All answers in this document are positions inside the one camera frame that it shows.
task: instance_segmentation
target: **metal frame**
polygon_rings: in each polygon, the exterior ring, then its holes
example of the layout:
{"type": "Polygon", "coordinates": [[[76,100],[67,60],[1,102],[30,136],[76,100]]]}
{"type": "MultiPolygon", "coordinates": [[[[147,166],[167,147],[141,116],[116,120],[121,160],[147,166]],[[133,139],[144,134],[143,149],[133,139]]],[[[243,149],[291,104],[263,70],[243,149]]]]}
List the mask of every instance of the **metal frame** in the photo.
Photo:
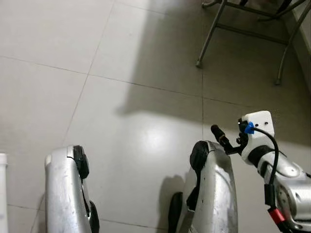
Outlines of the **metal frame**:
{"type": "Polygon", "coordinates": [[[46,157],[47,233],[99,232],[96,207],[88,198],[86,179],[82,178],[80,171],[74,146],[55,149],[46,157]]]}
{"type": "Polygon", "coordinates": [[[288,53],[288,50],[289,50],[290,46],[293,43],[293,39],[294,39],[294,37],[295,37],[295,35],[296,35],[300,25],[302,24],[303,20],[307,16],[307,13],[311,9],[311,1],[310,0],[299,0],[296,3],[294,3],[293,5],[291,5],[290,7],[288,7],[286,10],[284,10],[284,11],[278,13],[278,14],[270,14],[270,13],[267,13],[267,12],[264,12],[264,11],[256,10],[256,9],[245,7],[245,6],[241,6],[241,5],[238,5],[238,4],[234,4],[234,3],[228,2],[228,0],[214,0],[213,2],[209,2],[209,3],[204,3],[203,2],[202,3],[202,8],[208,8],[208,7],[211,7],[211,6],[213,6],[215,4],[218,4],[218,3],[220,4],[220,7],[218,9],[218,12],[217,12],[215,18],[214,18],[212,26],[209,29],[209,32],[208,32],[207,38],[205,40],[205,43],[203,45],[203,48],[201,50],[200,56],[199,56],[199,58],[198,58],[198,60],[196,62],[196,66],[198,68],[202,68],[202,60],[203,60],[203,57],[205,55],[206,49],[207,49],[207,47],[208,47],[208,45],[210,43],[210,40],[211,40],[211,38],[213,36],[213,33],[214,33],[216,28],[221,28],[221,29],[232,31],[232,32],[236,32],[236,33],[240,33],[240,34],[244,34],[244,35],[249,35],[249,36],[253,36],[253,37],[257,37],[257,38],[261,38],[261,39],[264,39],[264,40],[269,40],[269,41],[272,41],[272,42],[276,42],[276,43],[280,43],[280,44],[286,45],[284,53],[283,53],[283,56],[282,56],[282,59],[281,59],[281,63],[280,63],[279,69],[278,69],[277,78],[275,80],[275,85],[280,85],[281,81],[282,81],[282,74],[283,74],[284,62],[285,62],[286,55],[288,53]],[[248,11],[248,12],[251,12],[251,13],[255,13],[255,14],[258,14],[258,15],[262,15],[262,16],[268,17],[267,19],[259,19],[259,21],[269,21],[269,20],[280,18],[281,16],[283,16],[284,14],[290,12],[292,9],[294,9],[295,7],[301,5],[305,1],[308,1],[308,4],[307,4],[306,8],[304,9],[303,13],[301,14],[301,16],[299,17],[299,19],[298,19],[298,21],[297,21],[293,31],[290,34],[290,38],[289,38],[288,41],[280,40],[280,39],[277,39],[277,38],[273,38],[273,37],[270,37],[270,36],[265,36],[265,35],[254,33],[254,32],[250,32],[250,31],[241,30],[241,29],[238,29],[238,28],[234,28],[234,27],[230,27],[230,26],[218,23],[218,21],[219,21],[219,19],[221,17],[221,14],[222,14],[222,12],[223,12],[223,10],[225,8],[225,6],[230,6],[230,7],[238,8],[238,9],[241,9],[241,10],[244,10],[244,11],[248,11]]]}
{"type": "MultiPolygon", "coordinates": [[[[196,145],[194,150],[201,149],[196,145]]],[[[231,158],[218,143],[207,141],[207,147],[208,151],[196,150],[195,153],[195,157],[206,153],[202,170],[195,171],[191,167],[187,174],[180,203],[181,211],[176,215],[176,233],[238,233],[237,195],[231,158]],[[187,200],[197,182],[199,193],[195,210],[192,210],[187,200]]]]}

